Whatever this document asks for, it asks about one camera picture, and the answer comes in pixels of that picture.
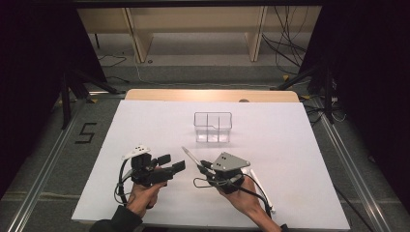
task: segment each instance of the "clear plastic container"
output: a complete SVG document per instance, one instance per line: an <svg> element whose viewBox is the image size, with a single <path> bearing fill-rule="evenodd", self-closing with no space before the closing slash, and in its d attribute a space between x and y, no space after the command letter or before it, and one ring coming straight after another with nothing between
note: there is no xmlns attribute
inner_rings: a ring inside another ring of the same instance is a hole
<svg viewBox="0 0 410 232"><path fill-rule="evenodd" d="M196 142L229 142L232 114L229 112L196 112L193 124Z"/></svg>

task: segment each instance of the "cable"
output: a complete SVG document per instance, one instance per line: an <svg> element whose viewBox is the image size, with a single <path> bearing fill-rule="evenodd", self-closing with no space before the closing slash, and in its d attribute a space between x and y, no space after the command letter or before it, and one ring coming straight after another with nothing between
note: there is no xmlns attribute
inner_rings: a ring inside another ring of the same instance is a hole
<svg viewBox="0 0 410 232"><path fill-rule="evenodd" d="M279 65L279 62L278 62L278 54L281 55L281 56L282 56L283 58L285 58L286 60L288 60L288 61L290 61L291 63L293 63L295 66L297 66L296 62L294 62L293 60L291 60L291 59L290 59L289 57L287 57L285 54L281 53L281 52L278 50L278 48L275 48L273 45L271 45L271 44L268 42L269 39L268 39L265 35L263 35L263 34L262 34L262 39L265 41L265 43L268 45L268 47L271 48L271 49L275 52L275 64L277 65L278 69L279 69L280 71L284 72L284 73L297 74L297 73L294 73L294 72L286 71L286 70L283 69L282 66Z"/></svg>
<svg viewBox="0 0 410 232"><path fill-rule="evenodd" d="M307 80L307 81L296 83L296 84L293 84L293 85L303 85L303 84L306 84L306 83L309 83L309 82L310 82L310 80Z"/></svg>
<svg viewBox="0 0 410 232"><path fill-rule="evenodd" d="M127 161L128 161L128 160L125 159L125 160L123 161L123 164L121 165L120 175L119 175L119 177L118 177L118 184L117 184L117 187L116 187L115 190L114 190L114 193L115 193L115 192L117 192L117 189L118 189L117 195L119 195L119 196L121 197L121 200L123 201L123 205L124 205L124 206L127 206L127 197L126 197L126 195L124 194L123 172L124 172L124 167L125 167Z"/></svg>
<svg viewBox="0 0 410 232"><path fill-rule="evenodd" d="M312 108L312 109L314 109L314 111L316 111L316 109L323 109L323 108L316 107L316 106L311 106L311 105L304 105L304 107L305 108Z"/></svg>
<svg viewBox="0 0 410 232"><path fill-rule="evenodd" d="M339 119L334 113L332 113L332 117L338 122L343 122L346 119L346 114L344 114L343 118Z"/></svg>
<svg viewBox="0 0 410 232"><path fill-rule="evenodd" d="M337 193L346 201L346 203L352 208L352 210L356 213L356 215L362 220L362 222L367 226L367 229L370 232L373 232L371 226L366 222L365 218L359 213L359 211L353 206L353 204L347 199L347 197L334 185L335 190Z"/></svg>
<svg viewBox="0 0 410 232"><path fill-rule="evenodd" d="M257 182L255 181L255 179L253 179L253 177L251 177L248 174L244 174L244 176L249 177L256 184L256 186L259 188L260 192L262 192L263 197L265 197L265 199L268 199L268 197L266 197L266 195L265 195L265 192L262 190L262 187L259 186L259 184L257 184Z"/></svg>
<svg viewBox="0 0 410 232"><path fill-rule="evenodd" d="M124 61L127 60L127 57L125 57L125 56L104 55L102 58L99 58L99 61L101 61L103 58L105 58L105 57L107 57L107 56L112 56L112 57L114 57L114 58L122 59L121 61L119 61L119 62L117 62L117 63L115 63L115 64L113 64L113 65L110 65L109 67L114 67L114 66L116 66L116 65L118 65L118 64L121 64L121 63L123 63Z"/></svg>
<svg viewBox="0 0 410 232"><path fill-rule="evenodd" d="M236 186L236 185L234 185L234 184L231 184L233 187L235 187L235 188L237 188L238 190L241 190L241 191L243 191L243 192L246 192L246 193L248 193L248 194L250 194L250 195L253 195L253 196L256 196L257 198L259 198L262 202L263 202L263 204L265 205L265 212L266 212L266 214L269 216L269 218L272 218L272 216L271 216L271 210L269 209L269 204L268 204L268 202L261 196L261 195L259 195L259 194L257 194L257 193L254 193L253 191L250 191L250 190L248 190L248 189L246 189L246 188L242 188L242 187L239 187L239 186Z"/></svg>
<svg viewBox="0 0 410 232"><path fill-rule="evenodd" d="M194 179L193 179L193 185L194 185L196 188L198 188L198 189L211 188L211 187L213 187L213 186L211 186L211 185L209 185L209 186L204 186L204 187L198 186L198 185L196 184L196 182L195 182L196 180L204 181L204 182L207 182L207 183L215 183L215 184L217 184L217 186L224 186L224 185L228 184L227 181L217 182L217 181L206 180L206 179L202 179L202 178L194 178Z"/></svg>
<svg viewBox="0 0 410 232"><path fill-rule="evenodd" d="M284 70L284 69L278 64L278 54L279 54L280 56L284 57L285 59L290 60L290 58L288 58L287 56L283 55L281 52L278 52L278 49L279 49L279 47L280 47L281 45L287 45L287 46L289 46L290 49L291 49L292 55L293 55L293 57L294 57L294 59L295 59L295 61L291 61L291 62L292 62L294 65L300 67L298 58L299 58L299 60L301 60L301 61L303 61L303 58L300 56L300 54L299 54L299 52L297 51L297 49L302 50L302 51L304 51L304 52L306 52L306 50L305 50L305 49L301 49L301 47L295 45L295 44L292 42L292 40L294 40L294 39L299 35L299 33L302 31L302 28L304 27L304 25L305 25L305 23L306 23L306 19L307 19L307 17L308 17L308 7L307 7L307 10L306 10L306 13L305 13L304 21L303 21L302 25L300 26L298 32L296 33L296 35L295 35L293 38L290 38L290 29L289 29L289 27L290 27L290 24L291 24L292 21L293 21L293 16L294 16L294 14L295 14L295 12L297 11L298 8L295 7L295 9L293 10L292 15L291 15L291 17L290 17L290 20L289 20L290 8L289 8L289 6L286 6L286 7L284 8L284 9L285 9L285 21L284 21L284 22L283 22L282 18L280 17L279 13L278 13L278 9L277 9L276 7L274 7L274 9L275 9L275 12L276 12L276 14L277 14L277 16L278 16L278 20L279 20L279 22L280 22L280 26L281 26L281 28L282 28L280 40L279 40L279 42L274 42L274 41L272 41L272 40L267 39L267 37L266 37L265 35L262 35L262 38L265 40L265 42L268 44L268 46L269 46L273 51L276 52L276 54L275 54L275 59L276 59L276 64L277 64L278 68L279 68L281 71L283 71L283 72L291 73L291 74L296 74L296 73L292 73L292 72L287 72L286 70ZM284 43L282 43L282 42L281 42L282 39L287 40L289 44L284 44ZM269 41L278 44L277 48L273 48L273 46L269 43Z"/></svg>
<svg viewBox="0 0 410 232"><path fill-rule="evenodd" d="M274 41L274 40L272 40L272 39L269 39L265 34L262 34L262 37L265 37L265 39L266 39L268 42L272 42L272 43L280 44L280 45L285 45L285 46L291 46L290 44L287 44L287 43L279 43L279 42L277 42L277 41ZM296 49L301 50L301 51L303 51L303 52L306 52L306 51L307 51L307 50L304 49L303 47L298 46L298 45L296 45L296 44L294 44L294 46L295 46Z"/></svg>
<svg viewBox="0 0 410 232"><path fill-rule="evenodd" d="M118 77L118 76L115 76L115 75L107 76L106 78L107 78L107 79L109 79L109 78L116 78L116 79L122 80L122 81L124 81L124 82L126 82L126 83L130 83L129 80L123 79L123 78Z"/></svg>
<svg viewBox="0 0 410 232"><path fill-rule="evenodd" d="M301 103L312 100L312 99L315 99L315 98L319 98L319 97L322 97L322 96L321 95L313 95L313 96L308 95L307 97L304 97L304 95L298 95L298 98L299 98Z"/></svg>
<svg viewBox="0 0 410 232"><path fill-rule="evenodd" d="M136 65L135 59L133 60L134 65L136 67L136 73L138 76L138 80L147 83L147 84L154 84L154 85L160 85L160 86L175 86L175 85L189 85L189 86L205 86L205 85L214 85L214 86L222 86L222 87L232 87L232 86L246 86L246 87L267 87L267 88L276 88L278 86L272 86L272 85L251 85L251 84L217 84L217 83L199 83L199 84L193 84L193 83L169 83L169 84L164 84L164 83L158 83L158 82L152 82L152 81L147 81L143 80L141 78L141 75L139 73L139 68Z"/></svg>
<svg viewBox="0 0 410 232"><path fill-rule="evenodd" d="M325 114L324 112L320 112L319 113L319 116L317 117L317 119L315 120L315 121L313 121L313 122L311 122L312 123L312 127L317 123L317 122L319 122L321 119L322 119L322 116L323 116L323 114Z"/></svg>

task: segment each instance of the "human hand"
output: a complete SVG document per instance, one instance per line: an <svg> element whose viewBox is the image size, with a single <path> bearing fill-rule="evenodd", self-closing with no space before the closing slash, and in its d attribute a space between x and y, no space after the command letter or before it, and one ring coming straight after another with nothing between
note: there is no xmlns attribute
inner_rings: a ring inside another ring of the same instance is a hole
<svg viewBox="0 0 410 232"><path fill-rule="evenodd" d="M253 180L245 176L244 182L241 184L243 189L247 189L256 193L256 188ZM228 201L242 214L248 216L262 231L264 232L279 232L281 228L272 221L266 212L259 204L259 200L256 196L246 193L242 190L234 191L230 194L225 194L218 189L220 194L224 196Z"/></svg>
<svg viewBox="0 0 410 232"><path fill-rule="evenodd" d="M245 176L245 180L241 187L249 191L256 192L255 185L252 179L248 176ZM218 191L220 192L220 195L224 196L235 207L235 209L246 216L249 216L252 212L262 210L256 196L241 190L234 191L230 194L225 194L220 189L218 189Z"/></svg>
<svg viewBox="0 0 410 232"><path fill-rule="evenodd" d="M158 200L160 188L166 185L166 182L154 184L151 187L133 184L130 198L127 203L127 209L134 214L143 218L149 208L154 207Z"/></svg>

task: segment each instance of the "black tape marking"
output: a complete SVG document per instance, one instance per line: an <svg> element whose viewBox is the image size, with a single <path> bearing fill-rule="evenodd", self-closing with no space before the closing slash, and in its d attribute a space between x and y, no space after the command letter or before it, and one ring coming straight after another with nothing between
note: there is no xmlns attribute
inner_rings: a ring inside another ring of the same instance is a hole
<svg viewBox="0 0 410 232"><path fill-rule="evenodd" d="M91 143L91 140L93 140L94 133L93 132L84 132L85 127L87 126L95 126L97 123L85 123L82 126L81 132L79 135L90 135L89 139L87 141L76 141L75 144L85 144L85 143Z"/></svg>

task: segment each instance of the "white tabletop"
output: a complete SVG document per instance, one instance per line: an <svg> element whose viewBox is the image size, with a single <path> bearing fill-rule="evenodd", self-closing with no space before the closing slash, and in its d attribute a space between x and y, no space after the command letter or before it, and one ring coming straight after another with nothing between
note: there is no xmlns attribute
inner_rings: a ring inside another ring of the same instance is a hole
<svg viewBox="0 0 410 232"><path fill-rule="evenodd" d="M231 112L230 142L195 142L195 112ZM213 162L222 152L249 160L275 206L277 224L350 229L304 107L293 102L121 101L73 220L113 216L121 157L140 144L151 148L153 158L170 154L171 163L185 160L187 165L161 189L157 205L143 219L146 224L256 228L214 188L193 185L192 180L203 175L181 149L185 146L199 160ZM131 186L127 181L126 192Z"/></svg>

